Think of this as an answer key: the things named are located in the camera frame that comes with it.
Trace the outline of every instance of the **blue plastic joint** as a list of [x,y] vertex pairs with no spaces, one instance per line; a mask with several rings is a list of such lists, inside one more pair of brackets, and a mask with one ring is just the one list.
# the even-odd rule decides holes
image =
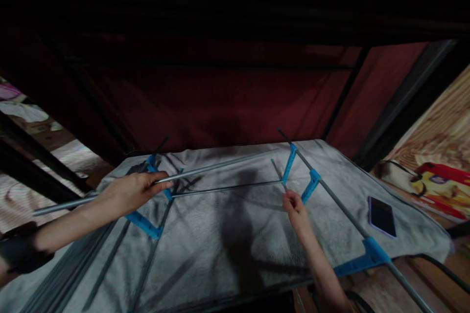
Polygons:
[[362,243],[366,254],[334,268],[338,277],[351,275],[392,261],[373,237],[365,238]]
[[[158,169],[155,167],[156,160],[155,160],[155,157],[153,155],[149,156],[145,163],[147,164],[147,170],[149,172],[157,172],[158,171]],[[169,201],[173,199],[173,197],[171,195],[171,191],[169,189],[164,190],[163,193],[165,193],[166,199],[168,199]]]
[[287,178],[289,177],[290,169],[292,168],[292,164],[294,163],[295,159],[295,151],[297,147],[294,144],[290,145],[290,155],[289,160],[287,161],[287,165],[285,166],[284,176],[282,177],[282,183],[285,185],[287,182]]
[[126,219],[128,219],[135,226],[142,229],[152,239],[158,239],[162,235],[163,229],[152,225],[152,223],[138,211],[126,215]]
[[315,169],[310,170],[310,182],[308,183],[305,191],[302,193],[302,203],[305,204],[307,200],[312,195],[313,191],[318,185],[318,181],[321,180],[321,176],[317,173]]

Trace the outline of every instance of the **white cloth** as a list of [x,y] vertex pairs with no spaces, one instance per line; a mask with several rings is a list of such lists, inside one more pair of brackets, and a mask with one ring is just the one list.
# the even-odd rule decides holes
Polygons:
[[37,105],[28,105],[13,101],[0,102],[0,111],[7,115],[22,117],[26,122],[41,122],[49,118],[49,115]]

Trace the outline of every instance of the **forearm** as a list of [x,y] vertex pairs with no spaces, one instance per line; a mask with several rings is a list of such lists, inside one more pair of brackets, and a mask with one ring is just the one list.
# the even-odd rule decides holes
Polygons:
[[110,202],[96,199],[41,228],[34,237],[38,251],[54,253],[117,217]]
[[313,231],[301,239],[308,265],[326,312],[352,312],[351,305]]

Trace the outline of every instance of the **black metal bar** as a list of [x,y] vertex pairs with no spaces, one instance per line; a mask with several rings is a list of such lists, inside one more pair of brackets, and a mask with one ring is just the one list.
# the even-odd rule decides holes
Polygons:
[[470,236],[470,220],[446,230],[452,239]]
[[93,90],[89,87],[86,80],[83,78],[82,74],[76,70],[72,65],[70,65],[65,59],[64,56],[56,45],[55,41],[51,39],[47,34],[41,35],[42,40],[46,47],[51,51],[55,58],[59,61],[66,74],[75,82],[77,87],[83,96],[87,99],[91,108],[99,116],[104,126],[108,129],[110,135],[114,140],[119,144],[124,154],[133,151],[133,148],[128,144],[124,138],[119,127],[114,123],[114,121],[106,113],[105,109],[102,107],[98,97],[95,96]]
[[0,128],[15,143],[18,143],[25,151],[42,161],[44,165],[51,168],[57,175],[69,180],[83,192],[92,190],[75,172],[61,163],[59,159],[2,112],[0,112]]
[[401,112],[389,124],[364,157],[360,166],[370,171],[385,158],[403,135],[426,112],[436,99],[454,82],[470,63],[470,42],[459,41],[451,52],[434,69],[430,77]]
[[424,260],[427,260],[428,262],[434,264],[437,266],[445,275],[447,275],[454,283],[456,283],[462,290],[464,290],[466,293],[470,294],[470,286],[467,285],[461,278],[459,278],[453,271],[451,271],[449,268],[447,268],[444,264],[438,262],[434,258],[428,256],[427,254],[417,254],[417,255],[411,255],[409,256],[410,258],[422,258]]
[[106,61],[86,60],[78,57],[66,56],[64,60],[71,65],[79,66],[118,66],[118,67],[200,67],[220,69],[281,69],[281,70],[317,70],[317,71],[349,71],[354,65],[314,65],[314,64],[277,64],[277,63],[249,63],[249,62],[171,62],[158,60],[133,60],[133,61]]
[[421,53],[420,57],[414,63],[413,68],[405,77],[400,87],[394,93],[392,99],[384,108],[377,122],[368,133],[366,139],[356,152],[352,160],[362,166],[362,159],[372,146],[382,137],[384,131],[393,122],[393,120],[405,108],[406,104],[413,99],[421,87],[426,84],[428,78],[442,60],[452,52],[457,44],[457,40],[448,40],[429,43]]
[[333,112],[331,113],[331,116],[327,122],[327,125],[325,126],[325,129],[322,134],[322,140],[326,140],[328,137],[328,134],[338,117],[338,114],[343,107],[344,101],[348,97],[349,91],[351,90],[357,75],[361,71],[362,65],[364,64],[364,61],[366,61],[367,55],[369,54],[369,51],[371,50],[370,46],[365,46],[361,49],[361,52],[359,53],[359,56],[356,60],[356,64],[354,65],[354,69],[352,70],[351,74],[349,75],[348,80],[344,84],[343,90],[338,98],[338,101],[336,102],[336,105],[333,109]]
[[0,139],[0,170],[56,203],[80,197]]

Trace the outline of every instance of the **clothes drying rack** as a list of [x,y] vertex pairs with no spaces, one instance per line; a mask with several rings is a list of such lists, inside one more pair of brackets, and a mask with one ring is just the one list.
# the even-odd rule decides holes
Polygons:
[[[101,282],[103,281],[104,276],[105,276],[107,270],[109,269],[109,266],[111,265],[113,257],[116,254],[117,249],[120,246],[120,243],[122,242],[122,239],[125,235],[125,231],[127,230],[127,227],[129,225],[129,221],[135,223],[137,226],[139,226],[143,231],[145,231],[149,236],[151,236],[154,239],[154,243],[152,244],[152,248],[151,248],[150,253],[149,253],[149,255],[146,259],[145,265],[142,268],[142,271],[141,271],[141,274],[140,274],[140,277],[139,277],[139,282],[138,282],[138,285],[136,287],[136,291],[134,292],[134,294],[132,296],[131,304],[129,306],[128,312],[132,313],[132,312],[135,312],[137,307],[138,307],[139,298],[140,298],[142,289],[145,285],[149,269],[152,265],[153,258],[155,256],[155,252],[157,250],[159,239],[160,239],[160,237],[162,235],[162,232],[164,230],[165,222],[166,222],[166,219],[168,217],[170,208],[173,205],[173,203],[175,202],[176,198],[187,197],[187,196],[196,195],[196,194],[213,193],[213,192],[219,192],[219,191],[228,191],[228,190],[233,190],[233,189],[238,189],[238,188],[243,188],[243,187],[254,187],[254,186],[270,185],[270,184],[276,184],[276,183],[281,183],[283,185],[284,189],[287,190],[286,183],[288,181],[288,177],[289,177],[290,170],[292,168],[292,164],[294,162],[295,157],[299,156],[299,158],[304,162],[304,164],[309,169],[309,174],[310,174],[310,182],[308,183],[307,187],[305,188],[305,190],[304,190],[304,192],[302,193],[302,196],[301,196],[302,202],[305,204],[308,201],[308,199],[310,198],[310,196],[312,195],[315,188],[318,186],[318,184],[322,185],[324,187],[324,189],[328,192],[328,194],[331,196],[331,198],[333,198],[335,203],[339,206],[339,208],[343,211],[343,213],[346,215],[346,217],[351,221],[351,223],[354,225],[354,227],[357,229],[357,231],[359,231],[359,233],[364,237],[364,239],[362,240],[362,243],[363,243],[364,248],[365,248],[365,254],[358,257],[358,258],[355,258],[355,259],[353,259],[349,262],[346,262],[344,264],[341,264],[341,265],[335,267],[334,272],[336,273],[336,275],[338,277],[342,277],[342,276],[354,274],[354,273],[359,272],[359,271],[363,271],[363,270],[367,270],[367,269],[374,268],[374,267],[377,267],[377,266],[385,265],[391,271],[393,276],[398,280],[398,282],[403,286],[403,288],[408,292],[408,294],[411,296],[413,301],[415,301],[415,303],[420,307],[420,309],[423,312],[432,313],[432,310],[429,308],[429,306],[423,301],[423,299],[418,295],[418,293],[408,283],[408,281],[402,275],[402,273],[393,264],[391,258],[385,253],[385,251],[380,247],[380,245],[375,241],[375,239],[353,217],[351,212],[338,199],[338,197],[335,195],[335,193],[328,187],[326,182],[324,180],[322,180],[319,173],[314,168],[312,168],[312,166],[305,159],[305,157],[302,155],[302,153],[299,151],[299,149],[295,146],[295,144],[293,144],[292,141],[279,128],[278,128],[278,131],[285,138],[285,140],[289,143],[289,147],[290,147],[290,155],[289,155],[289,159],[287,161],[287,164],[286,164],[283,175],[281,175],[281,173],[279,172],[279,169],[277,168],[276,164],[274,163],[274,160],[271,159],[271,162],[273,163],[274,169],[276,170],[276,172],[279,176],[278,180],[251,183],[251,184],[244,184],[244,185],[236,185],[236,186],[229,186],[229,187],[221,187],[221,188],[214,188],[214,189],[207,189],[207,190],[200,190],[200,191],[191,191],[191,192],[185,192],[185,193],[177,193],[176,191],[177,191],[178,187],[176,186],[176,187],[174,187],[173,192],[171,192],[169,190],[165,190],[165,195],[168,199],[168,204],[166,206],[166,209],[165,209],[165,212],[164,212],[164,215],[163,215],[163,218],[160,222],[159,227],[155,228],[144,217],[142,217],[140,219],[140,222],[143,221],[145,223],[149,223],[150,224],[149,228],[147,228],[146,226],[141,226],[141,225],[139,225],[138,222],[135,222],[135,221],[133,221],[133,219],[128,218],[127,224],[123,228],[121,235],[118,237],[118,239],[117,239],[117,241],[114,245],[114,248],[112,249],[112,251],[109,255],[108,260],[106,261],[104,267],[101,270],[100,275],[97,278],[97,281],[96,281],[95,285],[92,288],[92,291],[91,291],[91,293],[90,293],[90,295],[89,295],[89,297],[88,297],[88,299],[87,299],[87,301],[84,305],[83,311],[86,311],[90,307],[90,305],[92,304],[93,299],[94,299],[94,297],[95,297],[95,295],[98,291],[98,288],[99,288]],[[168,139],[168,137],[162,142],[162,144],[159,146],[158,150],[161,149],[161,146],[167,141],[167,139]],[[156,162],[156,159],[155,159],[156,154],[157,154],[157,152],[152,154],[147,159],[146,162],[132,167],[129,170],[128,174],[131,173],[131,172],[136,172],[136,171],[137,172],[147,172],[147,171],[148,172],[154,172],[154,171],[157,171],[158,170],[158,165],[157,165],[157,162]],[[253,157],[256,157],[256,156],[257,155],[247,156],[247,157],[243,157],[243,158],[240,158],[240,159],[237,159],[237,160],[232,160],[232,161],[229,161],[229,162],[226,162],[226,163],[221,163],[221,164],[218,164],[218,165],[214,165],[214,166],[211,166],[211,167],[205,167],[205,168],[202,168],[200,170],[208,171],[208,170],[214,169],[216,167],[220,167],[223,164],[230,165],[231,163],[247,160],[247,159],[250,159],[250,158],[253,158]],[[178,176],[173,176],[173,178],[175,178],[175,179],[180,178],[180,176],[183,175],[183,169],[180,169],[178,174],[179,174]],[[43,209],[40,209],[38,211],[38,215],[46,214],[48,212],[56,211],[56,210],[59,210],[59,209],[70,208],[70,204],[74,204],[75,206],[79,205],[79,204],[75,204],[75,203],[77,203],[77,201],[68,203],[68,206],[67,206],[67,204],[60,204],[60,205],[53,206],[53,207],[43,208]]]
[[[350,213],[350,211],[344,206],[344,204],[338,199],[338,197],[335,195],[335,193],[328,187],[325,181],[322,180],[321,176],[318,174],[318,172],[312,168],[312,166],[309,164],[309,162],[304,158],[302,153],[299,151],[299,149],[295,146],[294,143],[281,131],[281,129],[278,128],[278,131],[282,134],[282,136],[285,138],[285,140],[289,143],[290,146],[290,155],[289,159],[287,161],[287,165],[284,170],[284,175],[281,176],[276,164],[274,163],[274,160],[271,159],[274,168],[276,169],[276,172],[278,173],[280,179],[276,181],[268,181],[268,182],[260,182],[260,183],[253,183],[249,185],[238,185],[238,186],[231,186],[231,187],[223,187],[223,188],[215,188],[215,189],[210,189],[210,190],[201,190],[201,191],[194,191],[194,192],[187,192],[187,193],[175,193],[170,197],[169,194],[166,194],[169,202],[166,207],[164,217],[162,219],[162,222],[160,224],[160,229],[163,230],[165,220],[168,216],[169,209],[171,205],[174,202],[175,198],[178,197],[185,197],[185,196],[190,196],[190,195],[195,195],[195,194],[203,194],[203,193],[212,193],[212,192],[218,192],[218,191],[226,191],[226,190],[232,190],[232,189],[237,189],[241,187],[253,187],[253,186],[261,186],[261,185],[267,185],[267,184],[274,184],[274,183],[282,183],[283,187],[287,189],[286,183],[289,177],[290,170],[292,168],[292,164],[294,162],[295,156],[299,156],[299,158],[304,162],[304,164],[307,166],[307,168],[310,170],[310,182],[308,183],[307,187],[305,188],[305,191],[302,193],[302,202],[305,204],[310,196],[312,195],[313,191],[317,187],[318,184],[322,185],[324,189],[328,192],[328,194],[333,198],[335,203],[339,206],[339,208],[343,211],[343,213],[346,215],[346,217],[351,221],[351,223],[354,225],[354,227],[359,231],[359,233],[364,237],[362,243],[365,248],[365,254],[361,257],[355,258],[349,262],[346,262],[344,264],[341,264],[337,267],[334,268],[334,272],[338,277],[354,274],[359,271],[367,270],[370,268],[374,268],[377,266],[385,265],[393,274],[393,276],[398,280],[398,282],[403,286],[403,288],[406,290],[406,292],[411,296],[413,301],[416,302],[416,304],[420,307],[420,309],[423,312],[427,313],[432,313],[432,310],[429,308],[429,306],[424,302],[424,300],[419,296],[419,294],[413,289],[413,287],[409,284],[409,282],[406,280],[406,278],[403,276],[403,274],[397,269],[397,267],[393,264],[391,258],[385,253],[385,251],[380,247],[380,245],[375,241],[375,239],[359,224],[359,222],[353,217],[353,215]],[[152,246],[152,249],[150,251],[150,254],[147,258],[147,261],[145,263],[144,268],[142,269],[141,272],[141,277],[139,278],[139,283],[136,289],[136,292],[133,296],[133,300],[131,302],[131,306],[129,309],[129,312],[135,312],[139,297],[141,294],[141,291],[143,289],[143,286],[145,284],[146,278],[147,278],[147,273],[149,272],[150,266],[152,264],[153,257],[155,255],[155,251],[157,249],[158,245],[158,239],[155,240],[155,243]]]

